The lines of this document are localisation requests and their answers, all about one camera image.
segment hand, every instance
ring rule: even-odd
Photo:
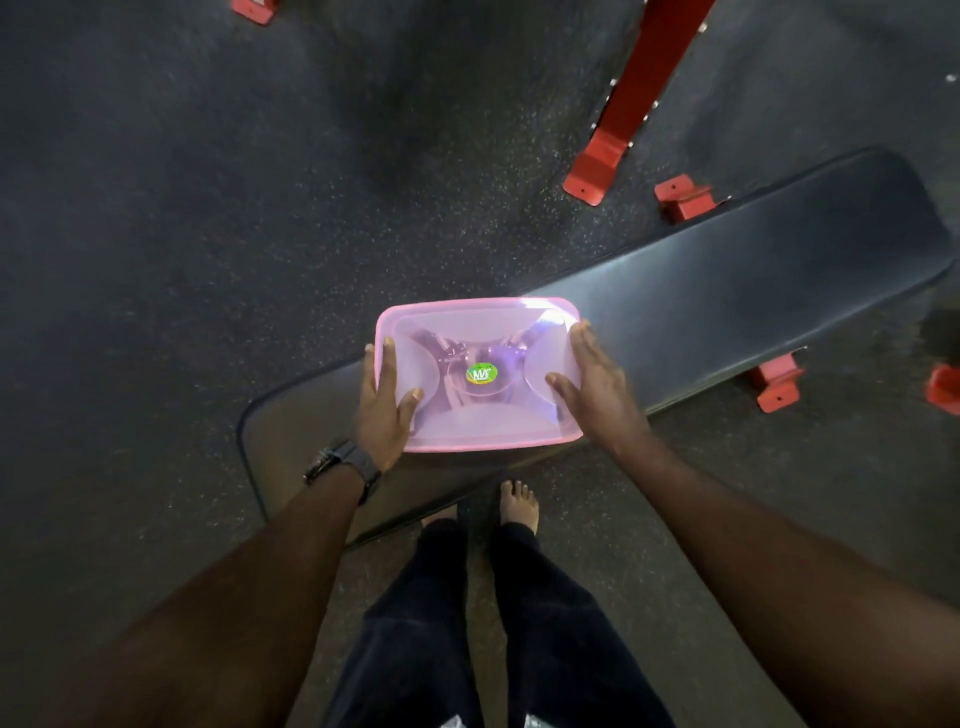
[[[597,343],[589,321],[570,328],[570,345],[580,367],[580,389],[556,372],[546,376],[546,383],[566,402],[584,434],[614,456],[651,436],[650,424],[636,406],[623,370]]]
[[[407,392],[400,404],[396,403],[396,344],[390,337],[383,342],[380,388],[377,389],[373,344],[368,344],[360,382],[360,409],[353,421],[352,440],[367,451],[382,473],[392,468],[403,452],[417,402],[422,399],[423,390],[418,387]]]

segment black watch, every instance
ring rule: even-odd
[[[363,478],[363,496],[360,497],[358,503],[358,505],[363,505],[376,490],[376,485],[382,473],[376,467],[373,458],[367,455],[367,451],[352,440],[341,440],[332,448],[322,449],[314,458],[309,470],[303,474],[303,482],[311,485],[322,473],[326,473],[330,468],[340,463],[350,465]]]

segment black pants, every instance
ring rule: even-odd
[[[540,553],[518,523],[492,535],[507,632],[509,725],[672,726],[626,645],[583,587]],[[423,529],[417,552],[364,616],[324,728],[483,724],[467,648],[467,534],[453,520]]]

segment red bracket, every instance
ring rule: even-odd
[[[276,14],[278,0],[230,0],[230,7],[254,23],[266,25]]]
[[[756,398],[760,409],[769,414],[800,401],[797,378],[803,373],[792,353],[778,356],[753,369],[751,376],[754,384],[762,390]]]
[[[934,367],[926,384],[926,400],[951,415],[960,415],[960,367]]]
[[[697,215],[710,212],[717,204],[708,184],[696,185],[688,175],[680,175],[654,187],[660,208],[675,223],[682,223]]]
[[[654,107],[714,0],[649,0],[640,36],[587,148],[573,162],[564,190],[597,206],[636,130]]]

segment red metal leg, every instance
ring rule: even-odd
[[[769,414],[800,401],[797,378],[803,373],[804,370],[797,366],[792,353],[778,356],[756,367],[751,374],[756,386],[762,390],[756,398],[760,409]]]
[[[634,52],[600,115],[593,138],[573,162],[564,190],[589,205],[600,204],[631,138],[684,57],[713,2],[649,0]]]
[[[658,184],[654,187],[654,194],[660,201],[660,208],[670,219],[682,223],[717,206],[710,190],[708,184],[697,185],[687,175],[680,175]]]
[[[230,7],[254,23],[266,25],[276,14],[277,0],[230,0]]]
[[[951,415],[960,415],[960,367],[934,367],[926,384],[926,400]]]

